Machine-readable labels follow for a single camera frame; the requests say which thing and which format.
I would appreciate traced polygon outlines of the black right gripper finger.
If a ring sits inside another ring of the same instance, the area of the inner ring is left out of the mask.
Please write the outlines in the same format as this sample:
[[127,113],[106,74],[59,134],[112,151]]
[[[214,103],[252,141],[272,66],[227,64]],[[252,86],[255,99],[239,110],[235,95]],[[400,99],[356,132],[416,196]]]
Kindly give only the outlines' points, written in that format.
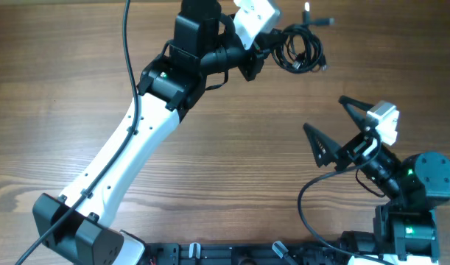
[[366,132],[366,112],[368,112],[373,105],[352,99],[348,96],[341,96],[338,102],[344,107],[345,111],[351,117],[355,125],[361,132]]
[[317,167],[336,163],[341,146],[312,125],[305,123],[303,130],[309,140]]

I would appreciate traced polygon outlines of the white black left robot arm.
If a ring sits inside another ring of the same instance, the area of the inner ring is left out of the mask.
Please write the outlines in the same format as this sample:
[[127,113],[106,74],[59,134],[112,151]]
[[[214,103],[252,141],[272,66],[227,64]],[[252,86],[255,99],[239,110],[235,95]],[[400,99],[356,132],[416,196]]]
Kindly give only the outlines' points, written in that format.
[[56,197],[42,194],[32,213],[44,245],[73,264],[147,264],[150,247],[111,229],[119,205],[155,149],[209,90],[211,74],[238,68],[246,80],[265,56],[255,40],[272,32],[281,12],[273,1],[238,1],[226,15],[217,1],[183,1],[174,35],[132,77],[131,105],[89,166]]

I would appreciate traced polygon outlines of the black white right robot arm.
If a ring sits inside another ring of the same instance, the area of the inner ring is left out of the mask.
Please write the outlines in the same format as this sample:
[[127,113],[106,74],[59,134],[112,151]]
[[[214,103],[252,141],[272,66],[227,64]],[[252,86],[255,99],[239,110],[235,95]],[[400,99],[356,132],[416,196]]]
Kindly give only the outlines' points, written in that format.
[[326,134],[305,123],[317,166],[334,163],[332,172],[309,181],[302,191],[338,174],[363,173],[387,203],[375,209],[373,232],[345,231],[337,241],[320,236],[301,217],[306,229],[332,251],[334,262],[357,264],[437,264],[440,244],[435,210],[450,200],[450,160],[439,152],[424,152],[399,160],[390,151],[398,136],[399,111],[389,102],[372,105],[341,96],[339,103],[359,128],[359,134],[340,146]]

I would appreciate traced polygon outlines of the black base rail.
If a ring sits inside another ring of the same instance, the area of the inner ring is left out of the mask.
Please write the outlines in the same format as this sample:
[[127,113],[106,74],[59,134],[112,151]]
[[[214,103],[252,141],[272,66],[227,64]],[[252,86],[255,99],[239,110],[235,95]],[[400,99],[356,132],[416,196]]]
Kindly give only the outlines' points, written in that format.
[[343,255],[319,244],[148,244],[143,265],[323,265],[373,264],[364,258]]

